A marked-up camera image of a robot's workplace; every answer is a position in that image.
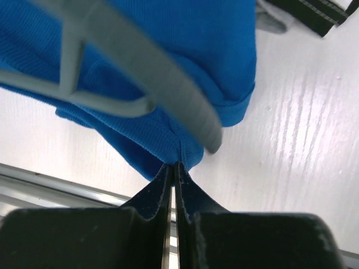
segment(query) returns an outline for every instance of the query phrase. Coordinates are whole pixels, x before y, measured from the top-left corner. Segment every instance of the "stitching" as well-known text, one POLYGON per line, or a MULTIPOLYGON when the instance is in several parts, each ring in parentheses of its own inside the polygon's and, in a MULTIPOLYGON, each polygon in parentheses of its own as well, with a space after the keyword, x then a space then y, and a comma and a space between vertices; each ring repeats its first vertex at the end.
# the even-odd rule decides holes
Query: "stitching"
POLYGON ((333 20, 331 17, 329 17, 328 15, 321 12, 319 9, 317 9, 315 6, 313 6, 311 3, 307 2, 306 0, 299 0, 299 2, 301 2, 302 4, 304 4, 311 10, 313 10, 315 13, 317 13, 320 17, 324 18, 325 20, 333 23, 334 25, 337 25, 337 26, 339 25, 339 23, 337 21, 333 20))
POLYGON ((339 7, 334 5, 333 3, 330 3, 327 0, 319 0, 322 4, 326 5, 327 7, 337 11, 340 15, 344 16, 345 18, 348 18, 348 14, 345 13, 345 11, 341 10, 339 7))

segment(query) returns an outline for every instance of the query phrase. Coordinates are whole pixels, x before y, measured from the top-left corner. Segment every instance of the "black strap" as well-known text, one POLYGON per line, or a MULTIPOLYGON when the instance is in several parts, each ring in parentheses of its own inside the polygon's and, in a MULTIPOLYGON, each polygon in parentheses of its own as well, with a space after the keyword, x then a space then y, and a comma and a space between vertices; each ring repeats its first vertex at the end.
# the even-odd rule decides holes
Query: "black strap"
POLYGON ((335 25, 339 26, 354 13, 359 0, 353 0, 345 11, 330 0, 267 0, 287 11, 311 30, 324 36, 335 25))

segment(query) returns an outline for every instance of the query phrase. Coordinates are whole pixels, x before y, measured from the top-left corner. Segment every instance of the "blue cloth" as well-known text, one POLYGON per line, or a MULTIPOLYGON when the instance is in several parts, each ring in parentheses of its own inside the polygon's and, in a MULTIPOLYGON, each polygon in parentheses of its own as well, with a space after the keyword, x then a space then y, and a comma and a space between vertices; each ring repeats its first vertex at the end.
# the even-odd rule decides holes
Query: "blue cloth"
MULTIPOLYGON (((255 0, 107 1, 194 78, 223 126, 242 120, 255 79, 255 0)), ((0 68, 58 82, 60 46, 59 21, 26 0, 0 1, 0 68)), ((163 162, 182 161, 189 170, 202 159, 203 147, 161 107, 128 119, 2 87, 54 105, 58 116, 96 129, 149 180, 163 162)), ((122 100, 142 96, 91 44, 86 47, 79 88, 122 100)))

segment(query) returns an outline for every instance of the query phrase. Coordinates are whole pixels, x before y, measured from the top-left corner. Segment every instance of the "white wood grain surface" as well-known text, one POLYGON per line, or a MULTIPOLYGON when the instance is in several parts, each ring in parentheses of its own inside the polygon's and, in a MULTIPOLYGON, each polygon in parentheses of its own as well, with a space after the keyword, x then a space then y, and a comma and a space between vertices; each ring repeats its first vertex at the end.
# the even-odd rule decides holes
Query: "white wood grain surface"
MULTIPOLYGON (((303 26, 257 33, 257 87, 245 120, 191 170, 234 211, 321 216, 359 253, 359 16, 319 39, 303 26)), ((0 163, 133 196, 147 184, 95 131, 0 90, 0 163)))

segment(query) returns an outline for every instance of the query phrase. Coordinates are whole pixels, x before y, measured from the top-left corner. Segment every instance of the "blue fabric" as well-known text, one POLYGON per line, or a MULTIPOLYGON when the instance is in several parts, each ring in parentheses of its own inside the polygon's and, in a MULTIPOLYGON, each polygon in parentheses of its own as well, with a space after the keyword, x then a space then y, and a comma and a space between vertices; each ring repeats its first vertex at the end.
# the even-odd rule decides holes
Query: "blue fabric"
MULTIPOLYGON (((244 117, 255 79, 255 0, 108 0, 190 74, 225 127, 244 117)), ((26 0, 0 1, 0 68, 59 81, 61 23, 26 0)), ((198 164, 204 149, 163 109, 128 119, 3 87, 54 105, 56 114, 96 129, 145 178, 163 162, 198 164)), ((142 93, 94 47, 86 47, 79 88, 116 99, 142 93)))

